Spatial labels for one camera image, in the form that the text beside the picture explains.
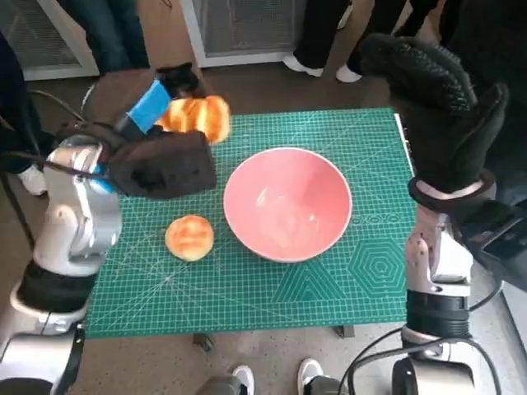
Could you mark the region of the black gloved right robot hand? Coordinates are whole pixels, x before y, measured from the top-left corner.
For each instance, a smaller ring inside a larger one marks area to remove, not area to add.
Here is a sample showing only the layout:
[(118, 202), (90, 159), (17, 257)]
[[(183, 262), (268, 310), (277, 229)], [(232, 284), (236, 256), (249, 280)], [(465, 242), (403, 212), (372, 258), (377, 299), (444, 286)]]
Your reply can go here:
[(478, 182), (505, 120), (506, 85), (476, 94), (455, 55), (414, 38), (371, 34), (360, 52), (362, 71), (386, 80), (407, 124), (417, 178), (441, 193)]

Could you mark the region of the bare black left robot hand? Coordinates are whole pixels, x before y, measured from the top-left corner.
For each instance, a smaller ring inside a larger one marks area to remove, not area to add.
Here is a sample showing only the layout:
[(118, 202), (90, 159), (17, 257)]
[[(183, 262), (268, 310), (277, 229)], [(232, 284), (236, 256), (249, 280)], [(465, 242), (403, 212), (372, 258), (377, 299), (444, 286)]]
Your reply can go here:
[(118, 114), (112, 128), (125, 141), (136, 141), (149, 133), (173, 100), (192, 96), (199, 86), (200, 81), (191, 62), (142, 69), (132, 98), (123, 112)]

